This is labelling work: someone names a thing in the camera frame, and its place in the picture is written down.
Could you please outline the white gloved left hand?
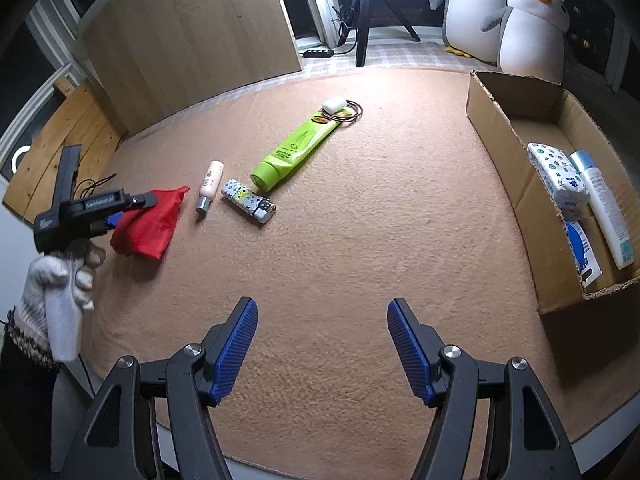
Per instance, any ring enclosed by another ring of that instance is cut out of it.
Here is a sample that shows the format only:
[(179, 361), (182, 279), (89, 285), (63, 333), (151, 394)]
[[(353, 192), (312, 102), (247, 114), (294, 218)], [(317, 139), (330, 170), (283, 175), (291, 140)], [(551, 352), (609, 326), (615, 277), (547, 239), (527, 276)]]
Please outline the white gloved left hand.
[(76, 240), (65, 254), (40, 256), (28, 268), (17, 322), (32, 330), (57, 363), (79, 356), (82, 317), (94, 308), (96, 270), (104, 260), (103, 248)]

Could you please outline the patterned sleeve forearm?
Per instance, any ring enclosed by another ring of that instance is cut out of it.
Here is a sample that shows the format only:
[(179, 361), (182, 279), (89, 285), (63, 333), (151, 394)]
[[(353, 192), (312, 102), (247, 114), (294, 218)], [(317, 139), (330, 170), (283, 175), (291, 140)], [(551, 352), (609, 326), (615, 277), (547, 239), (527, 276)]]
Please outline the patterned sleeve forearm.
[(20, 322), (17, 322), (15, 311), (16, 309), (12, 309), (8, 314), (6, 342), (13, 344), (17, 351), (32, 364), (57, 372), (60, 369), (60, 364), (55, 362), (51, 351), (43, 348), (38, 340), (32, 336), (30, 328), (24, 328)]

